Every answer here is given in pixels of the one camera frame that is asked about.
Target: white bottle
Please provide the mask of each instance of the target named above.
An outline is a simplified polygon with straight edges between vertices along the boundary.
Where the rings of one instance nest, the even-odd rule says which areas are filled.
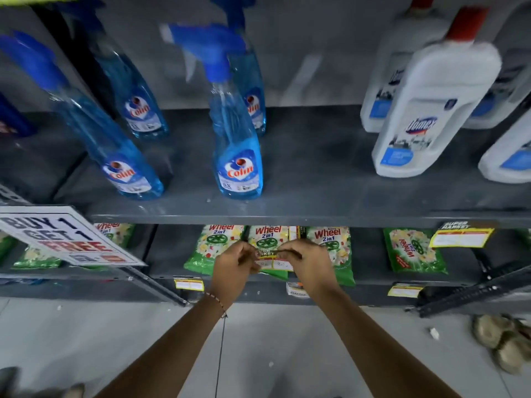
[[[465,128],[495,127],[531,92],[531,6],[517,9],[493,43],[502,56],[502,69]]]
[[[513,184],[531,181],[531,110],[483,154],[477,167],[488,180]]]
[[[368,133],[379,133],[413,53],[441,40],[450,23],[431,8],[433,0],[413,0],[384,34],[363,100],[361,119]]]
[[[486,8],[462,7],[438,44],[413,54],[372,159],[386,177],[417,176],[429,168],[500,72],[490,43],[474,43]]]

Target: blue spray bottle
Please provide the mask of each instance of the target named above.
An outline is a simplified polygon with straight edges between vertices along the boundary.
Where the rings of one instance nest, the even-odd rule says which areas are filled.
[[[210,0],[220,6],[227,14],[229,28],[239,34],[246,45],[246,53],[229,53],[230,67],[234,72],[234,83],[243,96],[249,115],[253,119],[256,133],[261,136],[266,132],[266,99],[260,66],[253,46],[245,36],[245,16],[243,8],[255,5],[255,0]]]
[[[36,133],[35,127],[4,95],[0,93],[0,133],[27,137]]]
[[[96,9],[101,0],[58,2],[59,11],[77,19],[88,35],[89,48],[113,88],[116,110],[137,138],[156,139],[168,134],[168,125],[148,84],[129,57],[103,29]]]
[[[137,200],[160,197],[163,184],[140,151],[102,109],[69,84],[50,49],[18,31],[0,35],[0,49],[49,93],[55,110],[120,194]]]
[[[262,194],[262,155],[251,116],[232,82],[227,53],[245,53],[243,39],[223,25],[162,25],[163,39],[178,43],[203,62],[212,84],[210,118],[216,133],[214,176],[220,191],[248,200]]]

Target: floor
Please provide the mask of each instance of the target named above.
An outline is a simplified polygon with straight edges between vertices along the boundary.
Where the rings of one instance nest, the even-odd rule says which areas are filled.
[[[166,303],[0,299],[0,368],[20,366],[23,389],[84,382],[89,398],[185,311]],[[531,365],[519,377],[498,371],[471,337],[469,317],[420,319],[398,309],[367,311],[463,398],[529,397]],[[371,397],[318,308],[235,304],[228,314],[224,328],[220,321],[207,340],[179,397]],[[438,330],[439,341],[428,334],[429,327]]]

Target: gray wall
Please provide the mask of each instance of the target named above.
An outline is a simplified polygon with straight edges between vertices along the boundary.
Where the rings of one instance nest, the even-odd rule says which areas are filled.
[[[209,85],[197,64],[186,82],[183,53],[164,44],[162,22],[225,22],[208,0],[104,0],[98,13],[107,32],[143,73],[163,109],[207,106]],[[246,11],[248,35],[260,62],[268,106],[361,104],[378,41],[411,0],[257,0]],[[435,0],[452,19],[461,5],[496,0]],[[26,31],[58,52],[29,8],[2,8],[6,26]],[[59,65],[80,84],[66,58]],[[47,110],[46,95],[0,56],[0,91],[22,111]]]

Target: blue spray trigger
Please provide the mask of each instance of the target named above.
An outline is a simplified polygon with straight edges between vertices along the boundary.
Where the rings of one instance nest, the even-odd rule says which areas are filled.
[[[207,79],[211,83],[230,79],[227,53],[244,54],[244,40],[234,31],[221,24],[209,26],[180,26],[165,24],[160,27],[163,39],[178,43],[203,63]]]
[[[79,0],[70,2],[56,2],[54,5],[59,11],[71,15],[75,19],[79,20],[87,31],[103,31],[103,25],[96,16],[96,10],[98,8],[105,7],[105,3],[103,1]]]
[[[68,84],[64,74],[55,65],[54,53],[27,33],[13,31],[12,36],[0,35],[0,49],[42,89],[55,91]]]
[[[210,0],[227,14],[227,24],[232,29],[245,29],[243,9],[252,7],[256,0]]]

